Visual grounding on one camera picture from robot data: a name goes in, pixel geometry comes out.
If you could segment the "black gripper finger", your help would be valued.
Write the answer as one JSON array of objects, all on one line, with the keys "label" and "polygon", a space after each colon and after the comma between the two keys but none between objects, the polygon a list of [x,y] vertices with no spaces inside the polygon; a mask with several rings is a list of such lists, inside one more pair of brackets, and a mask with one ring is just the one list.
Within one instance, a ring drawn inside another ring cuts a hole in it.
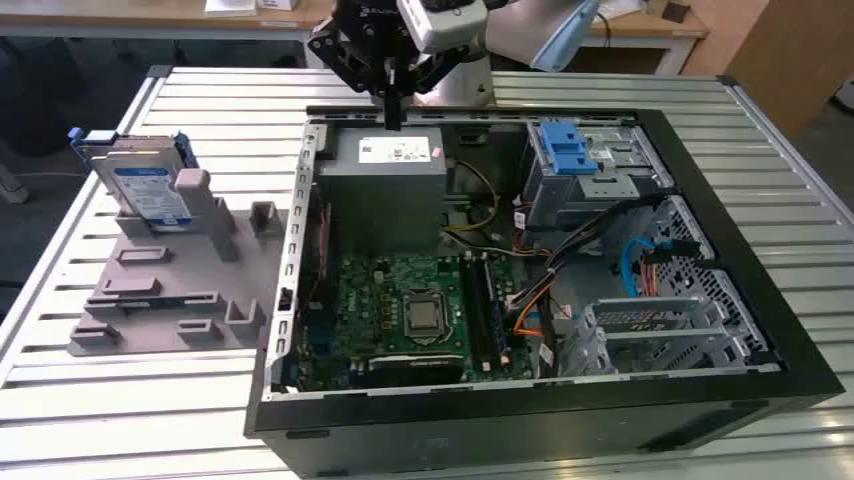
[{"label": "black gripper finger", "polygon": [[467,56],[467,47],[460,46],[436,54],[416,63],[413,55],[393,60],[393,129],[401,128],[405,121],[405,103],[415,93],[425,94],[461,63]]},{"label": "black gripper finger", "polygon": [[395,129],[395,93],[377,29],[369,24],[328,18],[312,31],[311,52],[357,92],[367,92],[383,111],[387,130]]}]

